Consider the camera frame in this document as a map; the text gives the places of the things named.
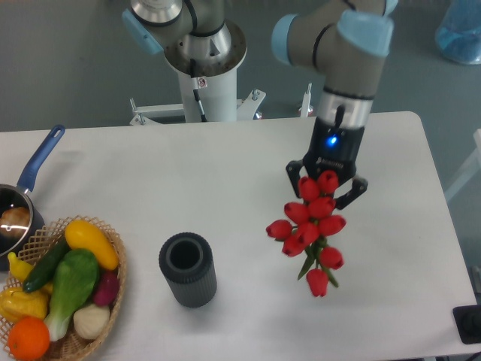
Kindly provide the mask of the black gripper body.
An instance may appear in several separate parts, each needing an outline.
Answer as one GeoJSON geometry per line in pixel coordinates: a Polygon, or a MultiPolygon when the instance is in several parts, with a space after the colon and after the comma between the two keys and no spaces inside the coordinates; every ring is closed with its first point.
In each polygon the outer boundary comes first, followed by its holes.
{"type": "Polygon", "coordinates": [[[302,159],[307,174],[316,180],[324,171],[332,170],[339,184],[352,179],[364,132],[364,127],[336,129],[316,118],[308,151],[302,159]]]}

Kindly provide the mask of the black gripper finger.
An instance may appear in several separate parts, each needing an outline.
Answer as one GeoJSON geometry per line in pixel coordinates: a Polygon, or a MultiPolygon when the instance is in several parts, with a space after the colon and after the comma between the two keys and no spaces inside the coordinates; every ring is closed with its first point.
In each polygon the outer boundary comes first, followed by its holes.
{"type": "Polygon", "coordinates": [[[368,189],[368,180],[363,177],[354,177],[351,183],[351,189],[335,199],[335,208],[343,210],[357,198],[363,195],[368,189]]]}
{"type": "Polygon", "coordinates": [[[309,176],[307,169],[304,166],[303,160],[292,160],[286,165],[286,173],[288,175],[290,184],[298,199],[301,198],[299,190],[299,181],[302,177],[309,176]]]}

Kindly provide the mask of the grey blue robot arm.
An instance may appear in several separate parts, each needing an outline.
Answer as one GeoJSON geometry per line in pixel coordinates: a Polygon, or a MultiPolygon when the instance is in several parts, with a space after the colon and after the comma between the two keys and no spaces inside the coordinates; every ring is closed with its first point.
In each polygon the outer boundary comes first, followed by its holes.
{"type": "MultiPolygon", "coordinates": [[[[394,1],[329,1],[311,14],[282,17],[272,32],[278,61],[325,78],[308,151],[286,167],[290,182],[299,190],[302,169],[314,179],[335,172],[340,184],[352,184],[336,198],[338,209],[368,187],[355,160],[389,54],[395,7],[394,1]]],[[[237,68],[247,43],[225,17],[224,2],[133,1],[122,19],[139,47],[163,53],[176,71],[187,122],[240,119],[237,68]]]]}

